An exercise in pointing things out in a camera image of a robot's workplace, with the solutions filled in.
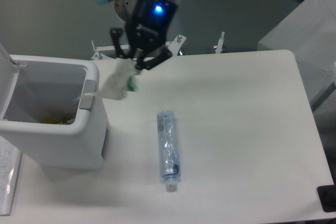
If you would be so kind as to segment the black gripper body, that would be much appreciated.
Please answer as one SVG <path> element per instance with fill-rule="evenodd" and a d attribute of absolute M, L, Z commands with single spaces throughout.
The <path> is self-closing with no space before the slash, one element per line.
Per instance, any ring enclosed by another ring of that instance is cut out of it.
<path fill-rule="evenodd" d="M 131 59 L 137 49 L 152 53 L 165 45 L 177 8 L 178 5 L 170 0 L 138 0 L 133 21 L 125 28 L 131 46 Z"/>

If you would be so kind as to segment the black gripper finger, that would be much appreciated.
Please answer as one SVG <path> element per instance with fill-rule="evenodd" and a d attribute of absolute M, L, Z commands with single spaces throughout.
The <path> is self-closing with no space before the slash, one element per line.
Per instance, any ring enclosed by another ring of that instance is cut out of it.
<path fill-rule="evenodd" d="M 155 68 L 159 64 L 172 57 L 172 52 L 166 47 L 161 48 L 160 53 L 150 60 L 145 60 L 145 58 L 148 56 L 147 52 L 139 49 L 138 53 L 139 55 L 135 63 L 135 68 L 139 71 L 151 70 L 152 68 Z"/>
<path fill-rule="evenodd" d="M 131 59 L 131 46 L 130 44 L 122 45 L 120 44 L 120 39 L 123 35 L 123 29 L 122 28 L 116 28 L 112 27 L 110 29 L 110 37 L 115 49 L 115 54 L 118 58 L 121 59 Z"/>

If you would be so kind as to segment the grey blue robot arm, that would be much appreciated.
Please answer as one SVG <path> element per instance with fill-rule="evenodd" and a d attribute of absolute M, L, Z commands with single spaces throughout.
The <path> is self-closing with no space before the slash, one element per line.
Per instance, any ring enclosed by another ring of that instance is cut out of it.
<path fill-rule="evenodd" d="M 125 22 L 123 28 L 110 29 L 117 57 L 136 60 L 138 71 L 150 70 L 168 60 L 172 52 L 166 36 L 182 0 L 95 0 L 104 5 L 114 2 Z"/>

